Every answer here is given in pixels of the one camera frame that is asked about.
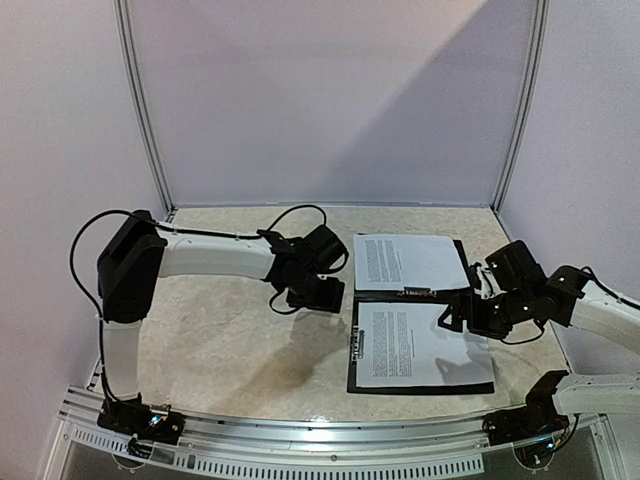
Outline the black file folder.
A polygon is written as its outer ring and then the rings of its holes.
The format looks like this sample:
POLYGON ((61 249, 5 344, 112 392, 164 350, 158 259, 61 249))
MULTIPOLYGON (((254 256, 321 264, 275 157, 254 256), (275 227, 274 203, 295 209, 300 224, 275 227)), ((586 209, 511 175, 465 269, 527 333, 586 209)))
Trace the black file folder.
POLYGON ((356 234, 347 391, 448 396, 495 391, 485 338, 456 329, 476 284, 461 241, 356 234))

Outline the printed paper stack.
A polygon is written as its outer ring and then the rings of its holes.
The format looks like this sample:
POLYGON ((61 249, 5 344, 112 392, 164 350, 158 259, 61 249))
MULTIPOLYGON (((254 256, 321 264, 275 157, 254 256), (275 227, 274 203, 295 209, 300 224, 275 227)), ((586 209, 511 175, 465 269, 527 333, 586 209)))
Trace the printed paper stack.
POLYGON ((447 305, 358 302, 348 391, 476 395, 495 391, 488 341, 438 326, 447 305))

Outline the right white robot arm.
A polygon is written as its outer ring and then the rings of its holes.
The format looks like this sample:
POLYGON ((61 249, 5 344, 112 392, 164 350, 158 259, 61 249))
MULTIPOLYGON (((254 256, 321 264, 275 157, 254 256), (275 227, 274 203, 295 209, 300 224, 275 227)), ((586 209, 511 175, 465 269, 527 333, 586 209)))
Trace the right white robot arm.
POLYGON ((524 435, 539 435, 557 418, 638 414, 637 300, 609 287, 589 266, 545 273, 521 240, 490 254, 478 276, 480 291, 454 300, 439 326, 500 342, 524 323, 562 331, 567 367, 544 374, 523 406, 507 412, 524 435))

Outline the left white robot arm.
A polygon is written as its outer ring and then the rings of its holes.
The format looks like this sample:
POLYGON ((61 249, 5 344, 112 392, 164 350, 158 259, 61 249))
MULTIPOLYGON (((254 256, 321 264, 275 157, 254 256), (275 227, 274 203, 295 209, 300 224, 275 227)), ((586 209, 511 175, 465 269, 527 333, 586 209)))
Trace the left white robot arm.
POLYGON ((337 314, 345 290, 337 273, 349 251, 321 223, 304 236, 273 228, 231 234, 177 228, 146 211, 128 215, 97 261, 102 303, 103 391, 114 401, 111 419, 128 434, 148 426, 148 412, 133 399, 139 389, 139 338, 157 282, 174 276, 225 276, 257 280, 286 302, 284 314, 300 310, 337 314))

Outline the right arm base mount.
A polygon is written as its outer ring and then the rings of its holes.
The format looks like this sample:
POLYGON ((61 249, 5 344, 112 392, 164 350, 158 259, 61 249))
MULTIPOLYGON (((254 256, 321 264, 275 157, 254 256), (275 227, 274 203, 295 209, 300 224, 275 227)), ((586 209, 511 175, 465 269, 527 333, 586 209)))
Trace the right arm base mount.
POLYGON ((553 398, 560 391, 564 380, 576 380, 578 376, 564 370, 545 373, 525 396, 521 407, 497 410, 482 419, 482 431, 491 446, 514 443, 540 435, 550 435, 559 429, 563 436, 552 449, 559 448, 571 438, 579 424, 580 414, 574 415, 573 426, 569 417, 559 412, 553 398))

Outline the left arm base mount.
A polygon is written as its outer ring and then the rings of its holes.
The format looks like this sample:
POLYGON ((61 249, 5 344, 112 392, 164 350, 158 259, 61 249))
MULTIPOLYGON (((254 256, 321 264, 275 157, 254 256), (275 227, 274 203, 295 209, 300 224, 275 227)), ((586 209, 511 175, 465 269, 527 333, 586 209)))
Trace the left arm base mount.
POLYGON ((141 396, 131 400, 105 399, 97 425, 142 441, 177 445, 184 431, 185 416, 170 405, 147 405, 141 396))

